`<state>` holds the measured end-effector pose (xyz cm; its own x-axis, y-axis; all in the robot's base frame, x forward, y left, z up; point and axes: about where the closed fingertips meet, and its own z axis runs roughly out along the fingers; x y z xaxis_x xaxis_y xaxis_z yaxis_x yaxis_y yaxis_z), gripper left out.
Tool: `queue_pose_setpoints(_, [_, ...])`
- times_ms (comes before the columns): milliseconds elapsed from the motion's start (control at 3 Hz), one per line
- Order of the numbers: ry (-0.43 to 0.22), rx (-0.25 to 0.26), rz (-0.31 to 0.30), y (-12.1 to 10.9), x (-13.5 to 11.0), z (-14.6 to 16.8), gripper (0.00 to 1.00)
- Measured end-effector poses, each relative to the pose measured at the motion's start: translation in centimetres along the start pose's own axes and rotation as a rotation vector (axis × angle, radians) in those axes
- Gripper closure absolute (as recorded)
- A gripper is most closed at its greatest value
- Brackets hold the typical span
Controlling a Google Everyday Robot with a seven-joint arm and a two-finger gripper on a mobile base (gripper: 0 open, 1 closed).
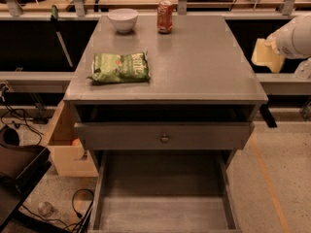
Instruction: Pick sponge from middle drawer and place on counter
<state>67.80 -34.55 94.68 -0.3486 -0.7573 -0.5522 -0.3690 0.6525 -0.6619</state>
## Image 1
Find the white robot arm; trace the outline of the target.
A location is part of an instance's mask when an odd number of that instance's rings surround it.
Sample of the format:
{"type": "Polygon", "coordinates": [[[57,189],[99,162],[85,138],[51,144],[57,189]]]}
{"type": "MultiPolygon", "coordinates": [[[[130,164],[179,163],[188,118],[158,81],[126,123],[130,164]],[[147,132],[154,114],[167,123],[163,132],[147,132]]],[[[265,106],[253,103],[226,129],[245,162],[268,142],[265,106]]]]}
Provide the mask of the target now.
{"type": "Polygon", "coordinates": [[[288,59],[311,56],[311,15],[298,16],[271,33],[263,43],[288,59]]]}

